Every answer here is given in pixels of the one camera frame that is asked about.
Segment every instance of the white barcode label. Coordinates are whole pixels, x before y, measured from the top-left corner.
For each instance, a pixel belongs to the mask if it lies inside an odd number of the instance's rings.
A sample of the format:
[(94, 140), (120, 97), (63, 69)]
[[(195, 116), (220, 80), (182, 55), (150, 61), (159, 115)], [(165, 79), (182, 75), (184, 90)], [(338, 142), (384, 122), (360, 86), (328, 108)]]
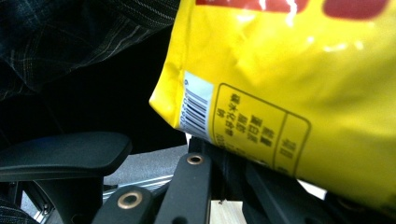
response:
[(209, 142), (208, 119), (213, 84), (185, 72), (184, 97), (180, 111), (180, 128), (183, 132)]

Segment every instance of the yellow plastic bag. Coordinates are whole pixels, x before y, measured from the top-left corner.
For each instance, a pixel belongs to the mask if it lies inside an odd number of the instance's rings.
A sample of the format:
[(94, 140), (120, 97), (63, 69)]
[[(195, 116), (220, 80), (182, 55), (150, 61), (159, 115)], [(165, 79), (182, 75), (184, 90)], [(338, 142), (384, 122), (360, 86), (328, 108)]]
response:
[(182, 0), (151, 106), (396, 216), (396, 2)]

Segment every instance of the chair armrest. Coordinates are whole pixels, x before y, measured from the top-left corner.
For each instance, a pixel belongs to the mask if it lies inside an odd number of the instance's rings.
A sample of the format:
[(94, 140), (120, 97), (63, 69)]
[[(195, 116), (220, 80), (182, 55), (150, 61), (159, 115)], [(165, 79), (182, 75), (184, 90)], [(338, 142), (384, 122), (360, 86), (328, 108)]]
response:
[(0, 182), (110, 175), (132, 144), (120, 133), (72, 133), (44, 137), (0, 151)]

